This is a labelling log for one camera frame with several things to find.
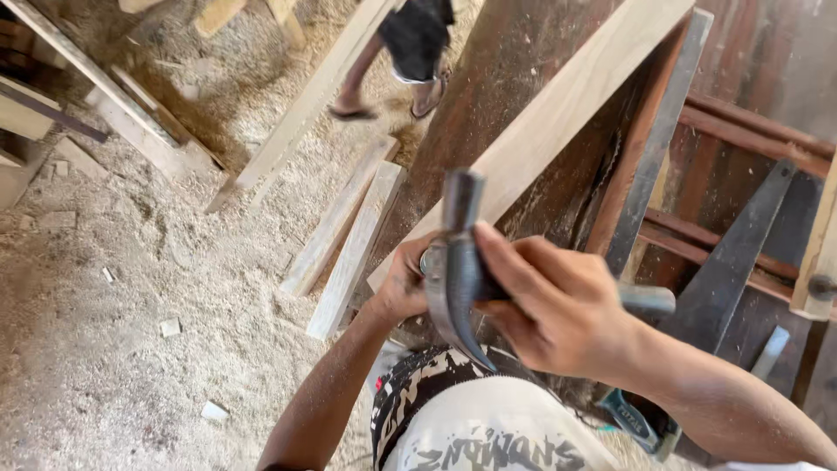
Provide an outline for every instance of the person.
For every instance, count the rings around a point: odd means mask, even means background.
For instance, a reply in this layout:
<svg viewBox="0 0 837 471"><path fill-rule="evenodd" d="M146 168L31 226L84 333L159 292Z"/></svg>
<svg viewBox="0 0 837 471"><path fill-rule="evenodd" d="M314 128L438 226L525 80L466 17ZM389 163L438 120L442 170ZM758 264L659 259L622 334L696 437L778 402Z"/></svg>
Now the person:
<svg viewBox="0 0 837 471"><path fill-rule="evenodd" d="M361 100L361 85L377 54L386 46L393 58L393 75L410 85L410 112L422 119L439 104L449 78L442 61L448 46L448 26L454 23L450 0L408 0L390 12L349 69L329 113L349 122L377 118Z"/></svg>
<svg viewBox="0 0 837 471"><path fill-rule="evenodd" d="M258 469L326 466L388 333L427 308L418 263L432 237L398 247L381 289L282 413ZM644 396L707 452L750 463L727 463L728 469L837 469L837 447L773 388L627 314L601 257L559 249L542 237L509 242L485 223L475 227L475 239L511 295L477 308L516 356L485 350L499 375L454 349L413 354L395 365L381 378L372 409L376 470L616 468L528 369Z"/></svg>

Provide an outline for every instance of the workbench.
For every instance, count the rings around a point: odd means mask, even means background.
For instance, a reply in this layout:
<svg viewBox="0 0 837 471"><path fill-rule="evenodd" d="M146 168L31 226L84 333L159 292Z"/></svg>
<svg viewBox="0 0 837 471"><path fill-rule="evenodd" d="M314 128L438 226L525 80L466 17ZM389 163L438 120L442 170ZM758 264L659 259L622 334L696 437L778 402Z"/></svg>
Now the workbench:
<svg viewBox="0 0 837 471"><path fill-rule="evenodd" d="M444 171L470 166L620 3L485 1L361 279L439 200ZM693 92L837 141L837 89L828 85L837 80L837 65L830 60L837 45L837 30L830 26L837 19L837 4L698 0L697 6L714 13L715 23L692 81ZM561 247L584 248L606 185L604 176L619 155L652 60L653 55L496 224L507 237L544 235ZM774 164L678 125L661 209L724 234ZM797 173L764 255L799 266L821 191L822 180ZM649 246L635 280L677 294L697 268ZM476 322L481 341L504 344L487 323ZM789 331L790 339L767 383L802 406L826 324L812 329L812 322L790 313L787 303L747 288L718 356L749 370L777 325ZM414 348L439 341L428 318L409 320L395 337ZM837 344L837 333L831 338ZM710 460L689 449L689 443L678 453L702 463Z"/></svg>

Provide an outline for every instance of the sawdust-covered floor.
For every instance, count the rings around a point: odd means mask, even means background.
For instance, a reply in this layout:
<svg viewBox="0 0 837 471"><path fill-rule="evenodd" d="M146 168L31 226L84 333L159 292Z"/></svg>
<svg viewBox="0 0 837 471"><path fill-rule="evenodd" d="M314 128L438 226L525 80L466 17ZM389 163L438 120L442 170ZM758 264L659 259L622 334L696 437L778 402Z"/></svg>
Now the sawdust-covered floor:
<svg viewBox="0 0 837 471"><path fill-rule="evenodd" d="M355 8L354 0L301 0L309 44L291 51L258 0L211 39L191 25L204 0L168 0L140 16L120 12L116 0L35 3L101 64L129 70L237 170ZM482 1L454 4L451 63ZM396 161L409 164L429 122L411 119L408 90L388 68L382 54L365 84L381 119L346 125L321 116L255 213L236 200L203 215L124 140L71 134L110 178L42 172L0 212L0 468L253 468L327 348L305 334L325 278L306 298L277 289L293 255L374 134L398 137ZM83 105L92 85L82 75L68 70L52 82L46 90L69 113L106 128ZM44 152L65 133L54 129ZM76 211L77 227L20 225L56 210ZM170 318L182 334L164 339L159 324ZM206 401L230 418L201 418ZM361 394L332 468L371 468L369 406ZM661 468L624 436L603 437L627 468Z"/></svg>

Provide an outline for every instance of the sawdust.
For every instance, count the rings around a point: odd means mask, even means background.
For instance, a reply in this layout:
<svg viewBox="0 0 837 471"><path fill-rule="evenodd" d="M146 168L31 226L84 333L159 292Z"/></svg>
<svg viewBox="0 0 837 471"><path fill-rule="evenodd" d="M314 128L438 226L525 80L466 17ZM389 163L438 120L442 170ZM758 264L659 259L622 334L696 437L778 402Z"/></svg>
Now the sawdust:
<svg viewBox="0 0 837 471"><path fill-rule="evenodd" d="M234 170L355 8L300 1L309 44L289 51L257 0L211 39L191 24L203 0L169 0L136 16L116 0L36 3L101 65L128 70ZM451 64L481 4L455 2ZM372 136L396 136L395 162L409 165L430 121L413 122L408 90L388 68L382 54L364 89L381 118L346 125L321 116L255 213L234 201L203 215L124 140L73 135L111 176L95 182L71 166L67 177L36 178L0 212L0 468L253 468L327 348L305 334L326 279L306 298L278 290L292 256ZM70 114L107 128L84 105L91 85L78 71L42 86ZM75 211L76 227L32 224L50 211ZM182 333L163 338L159 324L170 318ZM230 412L224 424L201 417L207 401ZM371 468L370 406L361 394L332 468Z"/></svg>

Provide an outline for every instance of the person's right hand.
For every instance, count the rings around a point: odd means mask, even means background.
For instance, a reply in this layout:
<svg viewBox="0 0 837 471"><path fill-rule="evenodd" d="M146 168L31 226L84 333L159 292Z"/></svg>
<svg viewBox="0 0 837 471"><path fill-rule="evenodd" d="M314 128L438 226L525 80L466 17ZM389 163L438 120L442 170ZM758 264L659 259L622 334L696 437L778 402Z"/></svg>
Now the person's right hand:
<svg viewBox="0 0 837 471"><path fill-rule="evenodd" d="M644 325L622 309L601 256L559 249L543 237L510 243L475 227L480 253L511 301L477 308L509 340L522 363L556 375L602 380L619 368Z"/></svg>

